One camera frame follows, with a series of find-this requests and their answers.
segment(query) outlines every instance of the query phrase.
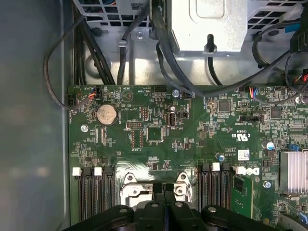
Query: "mounting hole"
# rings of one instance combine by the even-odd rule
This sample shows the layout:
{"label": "mounting hole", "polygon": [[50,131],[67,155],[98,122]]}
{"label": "mounting hole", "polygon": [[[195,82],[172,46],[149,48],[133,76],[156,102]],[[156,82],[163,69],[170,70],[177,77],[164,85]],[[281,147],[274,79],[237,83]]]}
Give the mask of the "mounting hole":
{"label": "mounting hole", "polygon": [[127,212],[127,209],[122,208],[122,209],[120,209],[119,211],[120,211],[120,213],[126,213],[126,212]]}
{"label": "mounting hole", "polygon": [[182,206],[183,206],[183,204],[182,204],[181,202],[176,202],[174,205],[175,205],[176,207],[182,207]]}
{"label": "mounting hole", "polygon": [[279,30],[272,30],[268,33],[269,36],[275,36],[279,34]]}

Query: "black cable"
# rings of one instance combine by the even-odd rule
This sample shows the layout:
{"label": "black cable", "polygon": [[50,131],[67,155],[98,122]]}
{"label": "black cable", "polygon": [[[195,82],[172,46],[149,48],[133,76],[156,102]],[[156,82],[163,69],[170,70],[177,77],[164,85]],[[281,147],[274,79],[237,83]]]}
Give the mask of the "black cable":
{"label": "black cable", "polygon": [[50,58],[51,54],[57,48],[57,46],[61,42],[63,42],[64,39],[66,39],[66,37],[70,33],[72,33],[74,31],[74,29],[82,22],[83,19],[84,19],[84,16],[79,17],[78,20],[76,20],[74,22],[74,24],[72,24],[71,27],[62,35],[62,37],[51,47],[51,49],[44,56],[44,65],[43,65],[43,72],[44,72],[44,78],[45,78],[45,82],[46,82],[46,87],[47,87],[47,90],[48,90],[50,96],[62,108],[67,109],[67,110],[73,110],[73,111],[78,110],[83,105],[85,105],[89,101],[89,98],[88,97],[85,98],[78,105],[72,106],[72,107],[67,106],[67,105],[61,103],[61,101],[57,98],[56,94],[54,93],[54,91],[52,89],[52,86],[51,86],[51,83],[50,83],[50,78],[49,78],[49,73],[48,73],[48,61],[49,61],[49,58]]}
{"label": "black cable", "polygon": [[81,33],[81,29],[77,27],[76,29],[79,34],[79,44],[78,44],[78,69],[79,69],[79,81],[81,85],[86,85],[85,76],[85,51],[84,51],[84,41]]}
{"label": "black cable", "polygon": [[214,69],[214,64],[213,64],[213,57],[208,57],[207,58],[207,65],[208,65],[208,70],[210,71],[211,77],[214,80],[214,82],[217,85],[222,85],[222,83],[220,82],[220,80],[218,79],[215,69]]}
{"label": "black cable", "polygon": [[167,60],[168,64],[171,67],[171,70],[173,71],[173,73],[175,74],[175,76],[178,78],[179,81],[181,81],[187,88],[189,88],[189,90],[193,91],[196,95],[198,96],[202,96],[202,97],[214,97],[214,96],[218,96],[220,94],[224,94],[228,91],[232,91],[235,89],[238,89],[242,86],[248,85],[250,84],[254,79],[258,78],[258,77],[262,77],[264,75],[267,75],[273,68],[275,68],[278,64],[280,64],[286,57],[288,57],[290,55],[290,51],[285,52],[283,55],[281,55],[278,59],[276,59],[273,63],[271,63],[269,66],[267,66],[266,68],[260,70],[259,72],[253,74],[252,76],[239,81],[237,83],[234,83],[232,85],[217,89],[217,90],[211,90],[211,91],[206,91],[206,92],[201,92],[200,90],[198,90],[196,88],[195,85],[193,85],[188,78],[185,76],[185,74],[183,73],[183,71],[180,69],[174,55],[173,52],[171,50],[170,44],[168,42],[168,38],[167,38],[167,32],[166,32],[166,28],[164,26],[164,22],[163,22],[163,18],[162,15],[160,13],[159,8],[154,7],[153,8],[153,21],[154,21],[154,25],[156,27],[157,30],[157,34],[158,34],[158,38],[159,38],[159,42],[162,48],[162,52],[165,56],[165,59]]}
{"label": "black cable", "polygon": [[[131,32],[136,29],[143,21],[144,19],[150,15],[150,6],[146,6],[139,16],[129,25],[127,30],[125,31],[122,40],[127,41],[128,36],[131,34]],[[120,48],[120,67],[119,71],[117,74],[117,81],[116,83],[118,85],[121,85],[123,83],[123,76],[124,76],[124,71],[125,71],[125,65],[126,65],[126,52],[127,49],[125,47]]]}
{"label": "black cable", "polygon": [[99,45],[97,44],[91,29],[89,28],[89,25],[87,24],[86,20],[81,22],[82,28],[83,28],[83,33],[84,33],[84,39],[87,37],[89,43],[91,43],[92,47],[95,50],[95,53],[97,54],[98,59],[100,60],[100,62],[102,63],[103,66],[103,70],[105,72],[105,75],[107,76],[108,82],[111,85],[115,85],[115,81],[114,78],[112,77],[112,74],[110,72],[108,63],[105,59],[105,56],[102,52],[102,50],[100,49]]}
{"label": "black cable", "polygon": [[161,15],[159,8],[153,7],[152,13],[153,13],[153,23],[157,31],[157,36],[160,42],[160,47],[162,49],[165,59],[167,60],[167,63],[169,64],[172,72],[174,73],[176,78],[185,87],[193,91],[196,95],[204,96],[204,94],[198,88],[196,88],[196,86],[192,84],[192,82],[190,82],[190,80],[186,77],[186,75],[183,73],[183,71],[179,67],[173,55],[173,52],[172,52],[172,49],[169,43],[169,39],[168,39],[168,33],[167,33],[165,23],[164,23],[164,20],[163,20],[163,17]]}
{"label": "black cable", "polygon": [[85,34],[83,34],[83,35],[84,35],[84,40],[85,40],[85,42],[86,42],[86,44],[88,46],[88,49],[89,49],[89,51],[91,53],[91,56],[92,56],[92,58],[94,60],[94,64],[95,64],[95,66],[96,66],[96,68],[98,70],[98,73],[99,73],[102,81],[103,81],[103,84],[109,85],[109,81],[108,81],[108,78],[106,76],[106,73],[103,70],[102,63],[98,59],[97,53],[95,52],[94,48],[92,47],[92,43],[90,42],[89,38]]}
{"label": "black cable", "polygon": [[[269,63],[263,59],[263,57],[261,56],[259,49],[258,49],[258,43],[261,41],[262,36],[265,33],[268,33],[268,32],[275,30],[279,27],[290,26],[290,25],[294,25],[294,24],[298,24],[298,23],[299,23],[299,21],[277,23],[275,25],[270,26],[269,28],[267,28],[266,30],[264,30],[264,31],[262,31],[261,33],[258,34],[258,36],[255,38],[254,43],[252,45],[252,55],[253,55],[255,61],[258,63],[259,66],[266,67],[266,66],[269,65]],[[276,70],[279,73],[281,73],[282,75],[284,75],[284,71],[281,70],[280,68],[276,67],[276,68],[274,68],[274,70]]]}
{"label": "black cable", "polygon": [[[76,6],[73,4],[74,21],[77,20]],[[79,49],[79,34],[77,29],[74,32],[74,58],[73,58],[73,85],[79,84],[79,69],[78,69],[78,49]]]}
{"label": "black cable", "polygon": [[308,95],[307,92],[304,92],[303,90],[305,90],[304,88],[300,88],[300,89],[297,89],[295,87],[293,87],[291,85],[291,83],[289,82],[289,78],[288,78],[288,72],[289,72],[289,65],[290,65],[290,62],[291,62],[291,58],[292,58],[293,54],[291,54],[288,59],[287,59],[287,62],[285,63],[285,68],[284,68],[284,72],[285,72],[285,83],[287,84],[288,88],[291,89],[292,91],[295,91],[297,93],[301,93],[303,95]]}
{"label": "black cable", "polygon": [[179,89],[179,90],[181,90],[181,91],[183,91],[183,92],[185,92],[187,94],[191,94],[192,92],[190,90],[188,90],[188,89],[180,86],[176,82],[174,82],[173,79],[168,75],[168,73],[167,73],[167,71],[165,70],[165,67],[164,67],[164,56],[163,56],[163,53],[160,50],[159,42],[156,44],[156,52],[157,52],[157,57],[158,57],[158,62],[159,62],[160,70],[161,70],[164,78],[168,81],[168,83],[171,86],[173,86],[173,87],[175,87],[175,88],[177,88],[177,89]]}

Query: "black connector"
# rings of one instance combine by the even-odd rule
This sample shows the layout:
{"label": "black connector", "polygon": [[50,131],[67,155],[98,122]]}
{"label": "black connector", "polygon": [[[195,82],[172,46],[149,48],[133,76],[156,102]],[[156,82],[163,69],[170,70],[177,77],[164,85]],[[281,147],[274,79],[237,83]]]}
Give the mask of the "black connector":
{"label": "black connector", "polygon": [[290,41],[291,53],[308,52],[308,5],[300,16],[300,27]]}
{"label": "black connector", "polygon": [[77,105],[77,99],[75,95],[68,95],[67,96],[67,103],[70,107]]}

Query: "capacitor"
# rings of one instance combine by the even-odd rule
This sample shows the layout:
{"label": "capacitor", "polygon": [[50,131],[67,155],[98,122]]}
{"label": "capacitor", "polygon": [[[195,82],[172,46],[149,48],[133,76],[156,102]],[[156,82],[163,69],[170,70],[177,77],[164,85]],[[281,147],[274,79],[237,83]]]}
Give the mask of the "capacitor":
{"label": "capacitor", "polygon": [[303,97],[302,98],[302,103],[308,103],[308,97]]}
{"label": "capacitor", "polygon": [[275,149],[275,145],[273,142],[268,142],[266,145],[267,150],[274,150]]}
{"label": "capacitor", "polygon": [[217,160],[219,160],[220,162],[222,162],[222,161],[225,160],[225,156],[224,156],[223,154],[221,154],[221,153],[216,153],[216,154],[215,154],[215,158],[216,158]]}
{"label": "capacitor", "polygon": [[98,108],[96,117],[103,125],[112,125],[117,121],[117,109],[111,104],[104,104]]}

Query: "connector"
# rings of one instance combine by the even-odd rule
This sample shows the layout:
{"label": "connector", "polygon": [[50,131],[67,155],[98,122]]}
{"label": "connector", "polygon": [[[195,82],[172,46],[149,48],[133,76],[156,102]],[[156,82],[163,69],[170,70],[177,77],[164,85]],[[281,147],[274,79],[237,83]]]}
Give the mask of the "connector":
{"label": "connector", "polygon": [[291,53],[308,52],[308,5],[300,16],[300,27],[290,41]]}

